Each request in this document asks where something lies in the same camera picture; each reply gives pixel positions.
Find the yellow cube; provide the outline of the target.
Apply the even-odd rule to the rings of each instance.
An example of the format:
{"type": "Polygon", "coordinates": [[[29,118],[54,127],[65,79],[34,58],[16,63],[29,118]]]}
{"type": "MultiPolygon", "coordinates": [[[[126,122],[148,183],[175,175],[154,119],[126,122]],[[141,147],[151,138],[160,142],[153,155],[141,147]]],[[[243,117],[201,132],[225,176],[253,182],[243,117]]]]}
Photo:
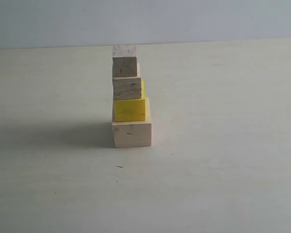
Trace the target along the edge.
{"type": "Polygon", "coordinates": [[[139,99],[114,100],[113,116],[115,122],[146,120],[146,95],[143,79],[141,79],[141,97],[139,99]]]}

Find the large pale wooden cube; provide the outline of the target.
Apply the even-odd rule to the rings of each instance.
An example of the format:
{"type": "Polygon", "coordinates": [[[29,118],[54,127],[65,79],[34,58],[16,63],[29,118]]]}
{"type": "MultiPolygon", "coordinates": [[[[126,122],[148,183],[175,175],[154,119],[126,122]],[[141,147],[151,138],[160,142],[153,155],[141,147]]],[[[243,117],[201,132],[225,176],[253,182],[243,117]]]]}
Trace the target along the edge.
{"type": "Polygon", "coordinates": [[[149,97],[145,98],[146,120],[116,122],[113,109],[112,132],[116,148],[149,147],[152,143],[152,120],[149,97]]]}

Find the striped plywood cube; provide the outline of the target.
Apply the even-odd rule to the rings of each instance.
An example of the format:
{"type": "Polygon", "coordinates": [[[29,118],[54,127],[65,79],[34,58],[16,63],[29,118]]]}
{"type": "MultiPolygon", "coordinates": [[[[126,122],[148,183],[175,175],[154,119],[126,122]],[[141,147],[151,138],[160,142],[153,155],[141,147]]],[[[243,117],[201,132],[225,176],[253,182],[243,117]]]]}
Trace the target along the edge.
{"type": "Polygon", "coordinates": [[[142,97],[142,77],[140,63],[137,63],[137,76],[113,77],[113,99],[133,100],[142,97]]]}

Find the small pale wooden cube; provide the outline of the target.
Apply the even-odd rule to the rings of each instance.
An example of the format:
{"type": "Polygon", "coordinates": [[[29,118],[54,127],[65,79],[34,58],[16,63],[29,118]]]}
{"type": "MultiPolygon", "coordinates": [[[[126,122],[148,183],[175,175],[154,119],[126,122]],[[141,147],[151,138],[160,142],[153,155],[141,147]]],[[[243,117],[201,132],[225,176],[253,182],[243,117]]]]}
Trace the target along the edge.
{"type": "Polygon", "coordinates": [[[113,46],[113,77],[137,76],[137,48],[134,44],[113,46]]]}

